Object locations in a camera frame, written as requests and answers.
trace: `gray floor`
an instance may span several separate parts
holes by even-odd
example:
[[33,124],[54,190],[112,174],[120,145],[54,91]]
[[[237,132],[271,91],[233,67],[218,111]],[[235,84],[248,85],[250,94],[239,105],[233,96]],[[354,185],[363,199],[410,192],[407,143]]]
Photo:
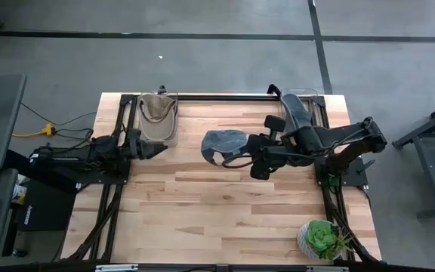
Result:
[[[361,36],[435,36],[435,0],[316,0],[322,33]],[[0,0],[9,29],[103,32],[311,34],[305,0]],[[344,94],[353,122],[373,116],[391,142],[435,110],[435,44],[324,44],[334,94]],[[103,91],[265,92],[309,87],[323,93],[313,42],[236,40],[102,40],[0,38],[0,74],[25,73],[23,101],[55,122],[91,112]],[[69,128],[92,126],[81,119]],[[45,122],[20,111],[15,131]],[[45,142],[15,139],[28,154]],[[390,145],[367,170],[383,259],[435,267],[435,219],[415,213],[435,206],[415,150]],[[57,239],[38,250],[53,256]]]

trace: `gray fabric pouch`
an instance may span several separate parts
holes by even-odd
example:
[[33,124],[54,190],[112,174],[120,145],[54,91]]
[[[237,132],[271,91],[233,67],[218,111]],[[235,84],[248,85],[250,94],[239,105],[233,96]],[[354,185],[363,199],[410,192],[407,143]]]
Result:
[[214,153],[220,153],[224,159],[245,153],[246,134],[238,130],[208,131],[201,143],[201,153],[206,161],[219,166]]
[[311,125],[311,113],[307,111],[296,94],[285,94],[281,96],[281,102],[286,111],[285,133],[292,132],[303,126]]

